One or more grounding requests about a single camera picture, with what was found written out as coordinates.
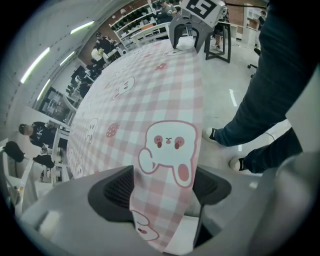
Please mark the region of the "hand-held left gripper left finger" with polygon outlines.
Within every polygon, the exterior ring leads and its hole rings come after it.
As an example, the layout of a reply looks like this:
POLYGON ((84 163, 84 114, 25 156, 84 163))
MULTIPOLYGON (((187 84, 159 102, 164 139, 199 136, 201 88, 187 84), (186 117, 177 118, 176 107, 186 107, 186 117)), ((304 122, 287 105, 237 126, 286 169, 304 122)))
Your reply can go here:
POLYGON ((39 229, 46 218, 58 217, 60 229, 135 227, 130 211, 133 166, 117 167, 70 180, 50 190, 21 216, 21 223, 39 229))

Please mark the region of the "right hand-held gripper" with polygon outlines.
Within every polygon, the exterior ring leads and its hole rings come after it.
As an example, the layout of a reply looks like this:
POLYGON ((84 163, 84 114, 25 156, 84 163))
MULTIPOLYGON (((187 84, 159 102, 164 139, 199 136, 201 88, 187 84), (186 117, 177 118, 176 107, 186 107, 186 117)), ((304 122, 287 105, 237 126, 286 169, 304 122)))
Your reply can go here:
POLYGON ((183 0, 179 7, 180 11, 169 25, 169 39, 172 48, 177 48, 186 25, 191 24, 196 34, 194 48, 199 53, 207 37, 212 34, 213 28, 218 23, 225 3, 222 0, 183 0))

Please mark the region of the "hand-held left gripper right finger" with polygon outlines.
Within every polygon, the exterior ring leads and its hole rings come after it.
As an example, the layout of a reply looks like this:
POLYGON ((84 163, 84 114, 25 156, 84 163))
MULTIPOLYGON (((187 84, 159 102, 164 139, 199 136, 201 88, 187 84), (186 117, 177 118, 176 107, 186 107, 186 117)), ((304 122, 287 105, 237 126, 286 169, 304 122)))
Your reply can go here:
POLYGON ((196 240, 286 240, 304 222, 304 154, 261 177, 198 167, 196 240))

